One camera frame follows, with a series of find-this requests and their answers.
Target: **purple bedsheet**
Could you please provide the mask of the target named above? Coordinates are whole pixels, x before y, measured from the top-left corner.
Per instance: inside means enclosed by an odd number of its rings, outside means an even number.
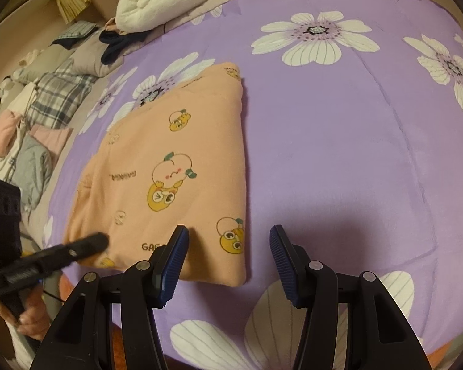
[[[274,224],[337,272],[381,276],[427,353],[460,334],[463,32],[428,0],[232,0],[127,56],[62,168],[48,244],[114,116],[210,60],[243,77],[248,282],[180,282],[155,313],[165,353],[208,369],[291,366],[303,313],[277,282]]]

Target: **yellow tassel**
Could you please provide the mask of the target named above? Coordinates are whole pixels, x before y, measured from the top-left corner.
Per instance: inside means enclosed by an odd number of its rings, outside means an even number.
[[[65,23],[72,22],[91,4],[91,0],[56,0],[56,2]]]

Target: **black cable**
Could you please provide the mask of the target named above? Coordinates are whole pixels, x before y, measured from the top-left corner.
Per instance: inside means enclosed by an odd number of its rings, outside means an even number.
[[[51,294],[50,292],[47,292],[47,291],[43,290],[43,293],[44,293],[45,295],[50,296],[50,297],[53,298],[53,299],[57,299],[59,302],[65,303],[64,300],[60,299],[58,296],[55,296],[55,295]]]

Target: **pink pillow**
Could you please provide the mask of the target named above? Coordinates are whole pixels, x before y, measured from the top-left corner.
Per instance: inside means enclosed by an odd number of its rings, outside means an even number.
[[[22,116],[10,110],[4,110],[0,114],[0,157],[5,157],[16,134],[16,127]]]
[[[55,168],[71,132],[72,128],[50,129],[36,124],[32,126],[29,134],[48,149],[52,166]]]

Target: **winking cartoon character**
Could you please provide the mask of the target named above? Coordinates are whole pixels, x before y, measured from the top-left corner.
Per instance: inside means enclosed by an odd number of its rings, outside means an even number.
[[[243,220],[241,218],[224,217],[216,224],[220,234],[220,245],[228,253],[243,253]]]
[[[151,210],[159,212],[175,200],[178,188],[186,178],[193,179],[197,174],[192,170],[192,161],[186,154],[166,155],[152,172],[153,184],[148,191],[148,205]]]
[[[187,126],[190,119],[190,114],[187,110],[180,110],[173,112],[170,115],[170,130],[172,132],[180,131]]]

